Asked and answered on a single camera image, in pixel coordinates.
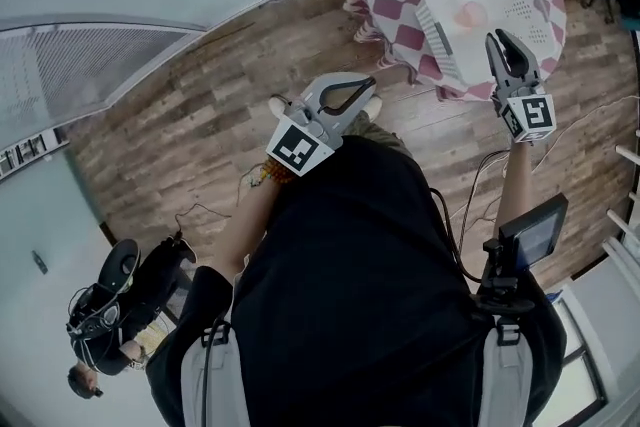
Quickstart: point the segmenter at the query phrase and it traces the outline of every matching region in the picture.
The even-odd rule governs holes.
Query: wire
[[[251,166],[251,169],[249,169],[249,171],[244,173],[240,177],[240,179],[238,180],[238,190],[237,190],[237,194],[236,194],[236,207],[240,204],[240,188],[242,187],[242,180],[244,180],[245,177],[250,175],[253,171],[255,171],[257,168],[259,168],[261,166],[262,166],[262,163],[254,164],[253,166]],[[186,215],[189,215],[193,211],[193,209],[196,208],[196,207],[204,208],[207,212],[211,212],[212,214],[216,214],[216,215],[222,217],[223,219],[230,219],[231,218],[231,216],[228,215],[228,214],[223,214],[221,212],[218,212],[217,210],[213,210],[211,208],[205,207],[202,203],[197,203],[196,202],[193,205],[191,205],[191,207],[187,211],[175,214],[174,218],[176,220],[176,224],[178,225],[178,230],[182,231],[182,225],[180,224],[180,220],[178,219],[178,217],[184,217]]]
[[[480,169],[480,174],[482,174],[483,172],[487,171],[491,166],[493,166],[494,164],[496,164],[497,162],[502,162],[503,160],[505,160],[506,158],[508,158],[509,155],[505,155],[503,157],[500,157],[499,159],[496,160],[492,160],[487,166],[483,167]],[[467,205],[462,205],[458,210],[456,210],[453,215],[451,216],[451,219],[453,219],[455,216],[457,216],[460,212],[462,212]]]
[[[619,98],[618,100],[615,100],[613,102],[604,104],[604,105],[600,105],[598,107],[596,107],[595,109],[589,111],[587,114],[585,114],[584,116],[582,116],[581,118],[578,118],[577,120],[575,120],[573,123],[571,123],[567,128],[565,128],[564,130],[562,130],[562,132],[560,132],[560,134],[558,135],[558,137],[556,138],[556,140],[553,142],[553,144],[549,147],[549,149],[545,152],[545,154],[542,156],[542,158],[540,159],[540,161],[536,164],[536,166],[533,168],[533,170],[531,171],[531,174],[534,174],[536,171],[538,171],[538,169],[540,169],[540,166],[542,166],[542,164],[544,163],[544,161],[547,159],[547,157],[549,156],[549,154],[554,150],[554,148],[558,145],[558,143],[560,142],[560,139],[562,139],[562,137],[564,137],[564,135],[571,130],[573,127],[575,127],[576,125],[578,125],[579,123],[581,123],[582,121],[586,120],[587,118],[589,118],[589,116],[591,116],[592,114],[595,114],[596,112],[599,112],[603,109],[607,109],[609,107],[613,107],[614,105],[617,105],[620,102],[623,102],[625,100],[640,100],[639,96],[636,95],[628,95],[628,96],[624,96],[622,98]],[[505,155],[502,158],[496,159],[493,162],[491,162],[488,166],[482,168],[482,164],[480,165],[480,170],[479,173],[482,173],[483,171],[486,171],[487,169],[489,169],[493,164],[495,164],[496,162],[499,162],[501,160],[504,160],[508,157],[508,155]],[[469,200],[467,202],[466,205],[461,206],[458,210],[456,210],[453,215],[451,216],[451,218],[453,219],[456,215],[458,215],[460,212],[462,212],[463,210],[465,210],[465,218],[466,218],[466,214],[469,211],[470,208],[470,204],[471,204],[471,200],[473,199],[473,196],[475,195],[476,189],[475,187],[472,187],[471,189],[471,194],[469,195]],[[497,198],[495,198],[493,201],[491,201],[491,203],[489,203],[487,205],[487,207],[485,208],[484,213],[478,217],[475,221],[473,221],[473,223],[471,224],[471,226],[469,226],[468,229],[465,229],[465,223],[463,222],[462,225],[462,230],[460,233],[460,237],[461,237],[461,242],[460,242],[460,251],[462,251],[462,240],[464,237],[464,234],[467,233],[469,230],[471,230],[476,223],[478,223],[478,221],[487,221],[487,222],[495,222],[495,219],[489,219],[487,218],[487,213],[489,212],[490,208],[493,206],[493,204],[498,201],[502,196],[498,196]]]
[[[460,272],[462,272],[462,274],[466,276],[468,279],[470,279],[471,281],[475,281],[476,283],[481,283],[481,280],[479,280],[474,275],[469,273],[465,268],[464,264],[462,263],[462,257],[460,256],[460,251],[456,246],[456,239],[453,236],[453,229],[451,228],[451,218],[449,217],[449,209],[447,208],[447,202],[444,200],[444,196],[438,189],[430,188],[429,190],[431,191],[432,194],[435,194],[436,196],[438,196],[438,198],[440,199],[440,202],[442,203],[442,210],[444,212],[444,222],[445,222],[446,231],[447,231],[447,239],[449,242],[451,253],[453,254],[453,259],[456,262],[458,269],[460,269]]]
[[[205,207],[202,203],[194,203],[193,205],[191,205],[191,208],[189,210],[187,210],[186,212],[177,213],[174,216],[175,220],[176,220],[176,223],[178,224],[178,229],[180,231],[182,231],[182,225],[180,224],[180,220],[178,219],[178,217],[184,217],[185,215],[189,215],[191,213],[191,211],[196,207],[204,208],[207,212],[211,212],[212,214],[219,215],[220,217],[223,217],[225,219],[229,219],[231,217],[230,215],[221,214],[220,212],[216,212],[215,210],[211,210],[210,208]]]
[[[595,109],[593,109],[592,111],[588,112],[587,114],[585,114],[583,117],[578,118],[577,120],[575,120],[573,123],[571,123],[571,125],[569,125],[567,128],[565,128],[562,132],[560,132],[560,135],[556,138],[556,140],[553,142],[553,144],[551,145],[551,147],[546,151],[546,153],[542,156],[542,158],[540,159],[540,162],[538,162],[538,164],[536,165],[536,167],[533,168],[533,171],[531,172],[532,174],[535,173],[538,168],[542,165],[542,163],[546,160],[546,158],[549,156],[549,154],[551,153],[551,151],[556,147],[556,145],[558,144],[558,142],[560,141],[560,139],[562,139],[562,136],[564,134],[566,134],[569,130],[571,130],[575,125],[577,125],[578,123],[580,123],[581,121],[584,121],[585,119],[587,119],[589,116],[591,116],[592,114],[602,110],[602,109],[607,109],[609,107],[613,107],[614,105],[624,101],[624,100],[630,100],[631,98],[635,99],[635,100],[640,100],[640,96],[636,96],[636,95],[629,95],[629,96],[623,96],[622,98],[619,98],[618,100],[616,100],[615,102],[611,102],[611,103],[607,103],[605,105],[600,105],[599,107],[596,107]]]
[[[471,192],[469,193],[469,199],[467,200],[467,206],[464,211],[464,217],[462,218],[462,227],[460,228],[460,242],[458,244],[460,251],[462,251],[462,244],[464,242],[464,234],[465,234],[464,228],[467,225],[467,216],[469,215],[469,209],[471,208],[471,200],[473,199],[473,196],[476,193],[480,172],[482,171],[482,168],[485,166],[485,164],[489,159],[493,157],[497,157],[498,155],[504,155],[505,153],[509,153],[509,150],[499,150],[499,151],[491,152],[482,159],[482,161],[480,162],[480,165],[478,166],[478,170],[476,171],[476,176],[473,179],[473,185],[471,186]]]

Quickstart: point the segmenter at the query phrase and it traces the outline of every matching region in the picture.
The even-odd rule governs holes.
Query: shoulder strap
[[[240,350],[231,327],[229,308],[224,322],[213,336],[208,368],[205,370],[206,348],[199,338],[182,359],[181,387],[185,427],[251,427],[242,382]],[[209,372],[207,384],[207,425],[202,426],[202,386],[204,372]]]
[[[521,427],[531,391],[533,357],[519,326],[500,317],[484,342],[478,427]]]

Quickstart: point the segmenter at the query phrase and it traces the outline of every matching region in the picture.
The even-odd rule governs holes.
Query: small screen
[[[551,240],[554,228],[558,222],[558,214],[548,217],[544,221],[518,236],[518,254],[516,255],[516,270],[522,271],[531,267],[541,258],[551,252]]]

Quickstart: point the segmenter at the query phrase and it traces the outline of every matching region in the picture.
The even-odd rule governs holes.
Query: person
[[[128,366],[146,361],[144,348],[134,339],[159,315],[178,287],[180,264],[195,264],[197,257],[186,240],[174,244],[168,237],[144,260],[133,276],[133,284],[117,298],[120,320],[108,332],[81,340],[71,337],[78,361],[69,369],[67,382],[73,392],[84,399],[102,396],[98,373],[115,376]],[[98,309],[112,296],[100,287],[93,289],[89,308]],[[74,315],[70,325],[77,322]]]
[[[171,427],[185,424],[183,357],[232,293],[252,427],[477,424],[493,319],[477,315],[420,167],[372,123],[381,105],[374,97],[343,146],[301,178],[267,160],[147,365]],[[531,190],[529,147],[514,144],[496,226],[531,208]],[[528,425],[559,379],[566,340],[528,271],[518,294],[536,305],[520,319],[533,356]]]

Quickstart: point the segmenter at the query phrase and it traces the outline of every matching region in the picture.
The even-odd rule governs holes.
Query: bracelet
[[[270,178],[276,183],[284,185],[296,178],[296,174],[289,168],[283,166],[273,157],[268,157],[262,164],[262,173],[260,174],[262,180]]]

